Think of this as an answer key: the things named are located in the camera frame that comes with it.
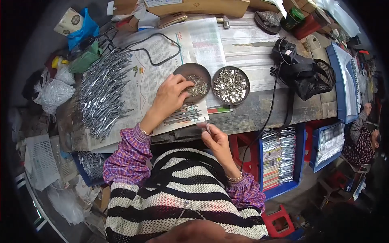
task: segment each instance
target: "blue plastic bag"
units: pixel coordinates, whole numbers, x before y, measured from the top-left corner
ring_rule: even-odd
[[[69,50],[72,50],[75,46],[77,46],[81,41],[83,41],[87,37],[91,35],[93,37],[96,37],[99,35],[100,28],[98,27],[96,22],[94,22],[93,19],[89,17],[88,8],[84,8],[83,10],[81,10],[80,15],[84,17],[82,28],[67,36]]]

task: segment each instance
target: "black mesh bag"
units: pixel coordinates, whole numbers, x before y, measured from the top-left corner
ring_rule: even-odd
[[[279,77],[303,101],[315,94],[330,92],[335,85],[336,76],[332,67],[323,60],[315,59],[315,63],[283,63]]]

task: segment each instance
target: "bracelet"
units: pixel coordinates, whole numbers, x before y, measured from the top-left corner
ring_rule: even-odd
[[[143,132],[147,136],[152,136],[154,134],[153,131],[151,131],[151,134],[147,134],[145,131],[143,131],[143,129],[140,126],[139,126],[139,129],[140,129],[141,132]]]
[[[231,178],[231,177],[229,177],[227,175],[226,175],[226,177],[231,182],[238,182],[238,181],[240,181],[243,178],[243,174],[242,174],[242,172],[240,172],[240,176],[238,178]]]

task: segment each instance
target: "purple plaid sleeve cover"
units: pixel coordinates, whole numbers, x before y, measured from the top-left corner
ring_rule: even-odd
[[[265,211],[266,195],[259,190],[259,184],[254,180],[252,174],[243,172],[243,179],[239,182],[231,182],[230,187],[226,187],[226,192],[230,196],[236,208],[253,206]]]
[[[141,186],[150,177],[146,160],[152,158],[151,137],[144,134],[139,123],[135,128],[122,129],[119,148],[104,163],[103,178],[106,183],[122,182]]]
[[[145,135],[139,128],[123,129],[120,131],[122,141],[119,148],[104,163],[103,177],[106,183],[122,182],[142,186],[142,182],[150,177],[150,169],[146,160],[152,158],[150,152],[151,137]],[[260,192],[259,184],[254,177],[243,172],[240,182],[232,182],[226,192],[237,208],[254,206],[265,210],[265,194]]]

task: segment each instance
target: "woman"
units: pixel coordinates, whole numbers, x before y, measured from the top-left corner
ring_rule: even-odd
[[[366,103],[358,118],[351,124],[350,134],[343,145],[343,156],[354,166],[370,164],[374,152],[380,146],[380,132],[370,132],[366,127],[366,119],[370,115],[371,104]]]
[[[236,167],[228,137],[216,126],[210,124],[211,134],[201,135],[214,156],[175,149],[159,156],[151,171],[146,166],[153,129],[182,106],[189,97],[183,90],[193,85],[170,74],[143,120],[120,131],[119,149],[104,164],[104,180],[111,184],[109,242],[253,242],[267,237],[261,218],[265,195],[252,175]]]

